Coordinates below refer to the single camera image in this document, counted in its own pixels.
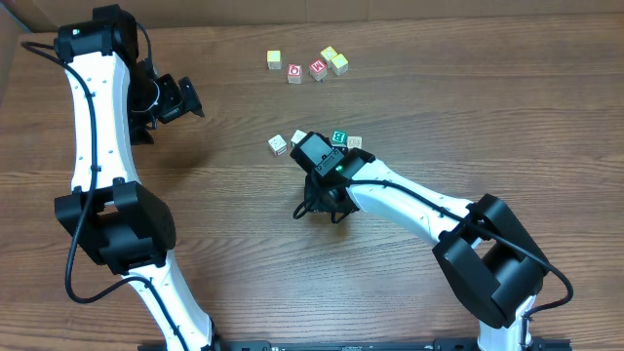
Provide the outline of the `green wooden block letter B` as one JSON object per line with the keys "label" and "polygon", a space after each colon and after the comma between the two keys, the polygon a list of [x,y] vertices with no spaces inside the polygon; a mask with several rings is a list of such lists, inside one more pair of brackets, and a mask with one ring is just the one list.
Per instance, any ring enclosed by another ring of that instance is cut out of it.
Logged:
{"label": "green wooden block letter B", "polygon": [[333,131],[331,134],[331,144],[334,146],[346,146],[347,134],[344,131]]}

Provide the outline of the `tan wooden block blue side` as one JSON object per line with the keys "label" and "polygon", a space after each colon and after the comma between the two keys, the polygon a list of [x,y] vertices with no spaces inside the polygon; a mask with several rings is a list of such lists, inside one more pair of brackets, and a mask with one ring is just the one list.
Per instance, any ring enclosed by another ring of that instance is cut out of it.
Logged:
{"label": "tan wooden block blue side", "polygon": [[363,146],[363,139],[360,136],[349,136],[347,138],[346,145],[347,145],[347,147],[349,149],[352,149],[352,148],[362,148],[362,146]]}

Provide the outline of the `red wooden block letter O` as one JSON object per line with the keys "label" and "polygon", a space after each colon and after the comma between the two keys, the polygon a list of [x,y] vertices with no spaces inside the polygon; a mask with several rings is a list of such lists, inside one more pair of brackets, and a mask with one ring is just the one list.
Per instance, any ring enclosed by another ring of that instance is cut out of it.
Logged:
{"label": "red wooden block letter O", "polygon": [[289,84],[301,84],[302,66],[300,64],[290,64],[288,66],[287,79]]}

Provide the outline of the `red wooden block letter E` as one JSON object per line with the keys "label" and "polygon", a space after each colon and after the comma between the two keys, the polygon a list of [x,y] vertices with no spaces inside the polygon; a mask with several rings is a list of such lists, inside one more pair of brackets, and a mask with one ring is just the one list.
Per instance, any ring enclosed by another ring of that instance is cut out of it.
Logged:
{"label": "red wooden block letter E", "polygon": [[309,73],[313,79],[321,82],[328,75],[328,67],[322,59],[318,58],[309,64]]}

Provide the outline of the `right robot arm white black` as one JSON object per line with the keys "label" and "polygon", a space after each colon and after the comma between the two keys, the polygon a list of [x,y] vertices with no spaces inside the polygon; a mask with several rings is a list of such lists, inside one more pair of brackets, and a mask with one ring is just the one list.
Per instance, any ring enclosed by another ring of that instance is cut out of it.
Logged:
{"label": "right robot arm white black", "polygon": [[339,223],[363,211],[404,227],[431,246],[454,295],[479,320],[479,349],[531,347],[526,313],[542,289],[547,258],[502,200],[437,193],[318,133],[297,141],[291,156],[306,173],[294,217],[328,213]]}

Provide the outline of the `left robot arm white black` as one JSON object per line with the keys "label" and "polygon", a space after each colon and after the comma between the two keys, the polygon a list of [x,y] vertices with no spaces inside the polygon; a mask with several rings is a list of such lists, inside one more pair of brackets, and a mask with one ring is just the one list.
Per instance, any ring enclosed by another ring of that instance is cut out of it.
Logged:
{"label": "left robot arm white black", "polygon": [[139,294],[164,349],[224,350],[176,263],[173,215],[137,175],[132,148],[152,143],[150,130],[203,113],[189,78],[160,75],[151,58],[139,59],[143,31],[118,5],[58,30],[54,50],[72,88],[76,159],[70,194],[55,200],[56,218],[73,252],[83,250]]}

